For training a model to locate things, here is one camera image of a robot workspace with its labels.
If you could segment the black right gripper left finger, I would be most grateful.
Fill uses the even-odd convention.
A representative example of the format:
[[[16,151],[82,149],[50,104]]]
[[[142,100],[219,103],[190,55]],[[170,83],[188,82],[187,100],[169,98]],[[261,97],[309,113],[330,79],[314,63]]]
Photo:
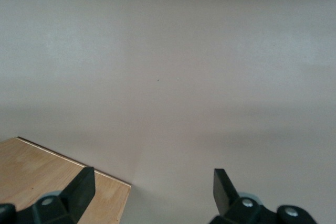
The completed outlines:
[[[21,211],[1,204],[1,223],[78,223],[96,192],[94,171],[83,168],[65,189],[47,193]]]

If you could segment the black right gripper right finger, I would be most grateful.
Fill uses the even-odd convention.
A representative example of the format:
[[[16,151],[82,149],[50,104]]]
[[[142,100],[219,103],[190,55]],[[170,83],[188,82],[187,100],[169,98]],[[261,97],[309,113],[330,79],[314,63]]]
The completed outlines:
[[[252,194],[240,194],[224,169],[214,169],[213,196],[219,212],[210,223],[316,223],[304,209],[282,205],[273,212]]]

